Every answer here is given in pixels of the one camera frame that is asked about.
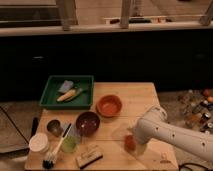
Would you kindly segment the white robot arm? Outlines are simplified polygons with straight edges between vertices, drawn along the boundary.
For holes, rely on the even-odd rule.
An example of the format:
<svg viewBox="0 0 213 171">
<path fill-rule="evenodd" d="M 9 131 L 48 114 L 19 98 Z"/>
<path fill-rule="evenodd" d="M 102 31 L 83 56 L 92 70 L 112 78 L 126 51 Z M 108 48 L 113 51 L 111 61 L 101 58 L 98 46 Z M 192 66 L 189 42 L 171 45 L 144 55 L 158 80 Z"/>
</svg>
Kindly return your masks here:
<svg viewBox="0 0 213 171">
<path fill-rule="evenodd" d="M 155 138 L 213 162 L 213 135 L 168 124 L 167 117 L 162 107 L 149 108 L 131 129 L 135 140 L 146 144 Z"/>
</svg>

